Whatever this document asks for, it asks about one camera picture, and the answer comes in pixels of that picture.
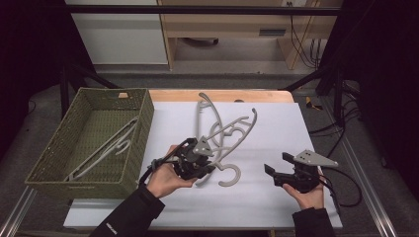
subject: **metal frame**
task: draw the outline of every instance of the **metal frame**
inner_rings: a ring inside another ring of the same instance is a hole
[[[42,11],[49,11],[50,13],[62,14],[62,13],[75,13],[75,14],[219,14],[219,15],[294,15],[294,16],[342,16],[345,14],[354,14],[354,11],[342,10],[340,8],[294,8],[294,7],[226,7],[226,6],[103,6],[103,5],[66,5],[66,6],[43,6]],[[298,82],[285,88],[285,90],[293,91],[299,86],[319,77],[327,74],[330,69],[334,69],[337,63],[334,65],[324,65],[319,70],[312,74],[302,78]],[[63,113],[66,112],[69,105],[68,99],[68,86],[67,83],[71,82],[67,77],[70,71],[77,71],[86,77],[90,77],[103,85],[110,87],[118,87],[108,82],[107,80],[97,76],[95,72],[90,72],[79,65],[63,65],[61,83],[61,106]],[[381,236],[397,236],[395,230],[385,213],[382,204],[374,191],[373,186],[368,180],[365,172],[363,171],[354,150],[352,149],[349,141],[343,140],[343,146],[347,155],[351,169],[356,175],[360,184],[362,184],[362,190],[366,197],[366,203],[370,208],[370,212],[376,222],[378,231]],[[0,229],[0,236],[14,236],[19,225],[28,211],[33,199],[35,198],[36,191],[26,187],[21,198],[9,215],[6,223],[4,223]]]

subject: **floor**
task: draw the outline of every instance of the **floor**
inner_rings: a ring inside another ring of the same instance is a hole
[[[309,53],[309,42],[305,46]],[[123,87],[144,88],[284,88],[311,72],[303,63],[296,70],[287,70],[284,59],[278,53],[274,39],[220,39],[217,45],[207,41],[180,40],[173,70],[164,65],[135,65],[126,67],[98,66],[98,71],[108,80]],[[317,97],[313,93],[316,81],[293,92],[299,103],[307,129],[313,131],[333,122],[330,116],[332,95]],[[89,81],[91,86],[98,86]],[[315,107],[308,107],[309,97]],[[346,112],[356,111],[357,104],[350,95]],[[25,190],[23,182],[38,160],[47,142],[60,121],[59,88],[51,87],[33,96],[31,111],[22,130],[16,137],[0,166],[0,222],[5,223]],[[343,229],[338,236],[419,236],[419,203],[403,185],[397,171],[384,169],[379,160],[379,151],[368,129],[358,114],[348,116],[346,132],[331,159],[341,165],[341,171],[352,177],[352,162],[361,163],[367,176],[367,184],[373,192],[366,193],[356,207],[342,207]],[[337,142],[338,126],[311,136],[319,154],[328,154]],[[337,173],[325,173],[332,181],[340,202],[352,203],[358,197],[351,182]],[[63,220],[68,211],[68,200],[57,200],[36,194],[16,236],[86,236],[86,233],[64,229]],[[377,216],[388,217],[377,221]],[[389,228],[380,228],[380,221],[389,221]],[[291,230],[277,231],[276,236],[293,236]]]

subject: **black curtain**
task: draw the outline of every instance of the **black curtain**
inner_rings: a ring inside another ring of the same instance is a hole
[[[383,161],[399,171],[419,200],[419,5],[415,0],[377,0],[364,6],[345,2],[368,9],[367,14],[338,18],[322,63],[338,60],[344,79],[359,82],[360,107]],[[336,57],[333,53],[347,39],[346,50]],[[333,83],[333,78],[323,79]]]
[[[60,82],[64,65],[93,64],[70,14],[46,11],[63,0],[4,0],[0,7],[0,158],[28,113],[29,98]],[[71,73],[74,89],[85,86]]]

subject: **metal rail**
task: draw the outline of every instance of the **metal rail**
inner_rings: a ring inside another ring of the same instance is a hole
[[[6,222],[4,222],[1,226],[0,237],[15,236],[36,194],[36,190],[33,190],[29,187],[25,188],[12,212],[9,214]]]
[[[325,106],[325,111],[329,115],[330,119],[334,120],[330,99],[326,100],[325,98],[321,97],[320,100]],[[374,190],[373,184],[370,182],[370,179],[367,177],[366,172],[361,166],[361,163],[348,138],[345,134],[343,134],[343,136],[344,137],[341,142],[345,157],[348,161],[352,173],[354,174],[355,180],[358,182],[361,190],[363,191],[364,200],[370,210],[374,222],[376,223],[379,233],[382,237],[396,237],[397,233],[395,232],[391,220],[385,212],[385,209],[382,206],[376,191]]]
[[[154,5],[71,5],[44,6],[53,13],[89,14],[199,14],[199,15],[293,15],[293,16],[341,16],[354,14],[341,8],[310,7],[250,7],[250,6],[154,6]]]

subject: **person's left hand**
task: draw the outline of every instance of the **person's left hand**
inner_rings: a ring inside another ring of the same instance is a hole
[[[168,153],[171,152],[174,147],[176,146],[171,146]],[[196,180],[197,179],[183,180],[176,174],[173,165],[166,163],[158,167],[151,174],[147,188],[155,197],[163,198],[172,194],[179,188],[190,188]]]

